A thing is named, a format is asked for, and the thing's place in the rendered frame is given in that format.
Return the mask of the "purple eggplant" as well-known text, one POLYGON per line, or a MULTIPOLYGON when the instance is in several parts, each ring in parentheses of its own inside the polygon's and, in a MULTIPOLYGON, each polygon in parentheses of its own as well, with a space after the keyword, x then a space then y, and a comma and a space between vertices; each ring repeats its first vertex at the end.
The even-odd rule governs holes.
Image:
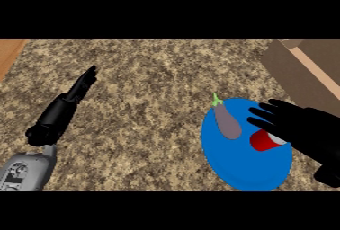
POLYGON ((225 139, 234 140, 242 134, 242 128, 215 93, 212 93, 212 109, 218 131, 225 139))

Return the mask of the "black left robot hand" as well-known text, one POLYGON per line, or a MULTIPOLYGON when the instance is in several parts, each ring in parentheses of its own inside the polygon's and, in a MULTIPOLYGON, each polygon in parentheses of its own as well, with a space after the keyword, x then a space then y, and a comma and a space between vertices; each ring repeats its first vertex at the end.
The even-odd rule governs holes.
POLYGON ((47 105, 35 124, 24 132, 30 146, 44 146, 57 143, 70 123, 76 105, 85 97, 91 84, 97 81, 95 74, 95 67, 91 66, 78 77, 70 90, 61 93, 47 105))

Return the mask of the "blue plate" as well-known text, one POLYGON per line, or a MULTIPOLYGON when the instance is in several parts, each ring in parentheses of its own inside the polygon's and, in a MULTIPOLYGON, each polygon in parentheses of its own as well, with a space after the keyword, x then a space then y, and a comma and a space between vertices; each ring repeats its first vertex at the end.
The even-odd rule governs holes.
POLYGON ((214 109, 206 111, 202 120, 202 152, 206 162, 225 184, 242 191, 274 190, 289 173, 292 164, 291 144, 259 152, 249 144, 249 136, 258 128, 246 118, 252 116, 249 107, 258 108, 257 102, 243 98, 223 100, 230 115, 240 124, 242 134, 225 139, 215 124, 214 109))

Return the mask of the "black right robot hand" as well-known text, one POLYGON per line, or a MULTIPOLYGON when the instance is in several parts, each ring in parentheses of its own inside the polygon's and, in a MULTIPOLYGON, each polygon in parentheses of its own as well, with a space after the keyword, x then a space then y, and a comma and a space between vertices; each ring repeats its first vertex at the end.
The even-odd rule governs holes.
POLYGON ((259 102, 248 111, 257 118, 248 117, 246 121, 320 163, 314 180, 340 188, 340 118, 274 99, 259 102))

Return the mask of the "brown cardboard box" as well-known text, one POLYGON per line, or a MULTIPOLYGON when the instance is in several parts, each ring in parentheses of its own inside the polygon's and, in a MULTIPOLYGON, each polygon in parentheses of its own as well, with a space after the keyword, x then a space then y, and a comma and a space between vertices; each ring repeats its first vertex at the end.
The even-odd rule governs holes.
POLYGON ((293 103, 340 117, 340 39, 274 39, 259 62, 293 103))

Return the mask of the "red can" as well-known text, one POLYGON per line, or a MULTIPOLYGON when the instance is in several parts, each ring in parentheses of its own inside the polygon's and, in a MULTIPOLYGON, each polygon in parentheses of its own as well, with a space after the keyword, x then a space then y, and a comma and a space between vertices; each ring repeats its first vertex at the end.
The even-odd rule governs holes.
POLYGON ((262 129, 249 136, 249 144, 255 151, 267 151, 268 149, 282 146, 285 141, 267 133, 262 129))

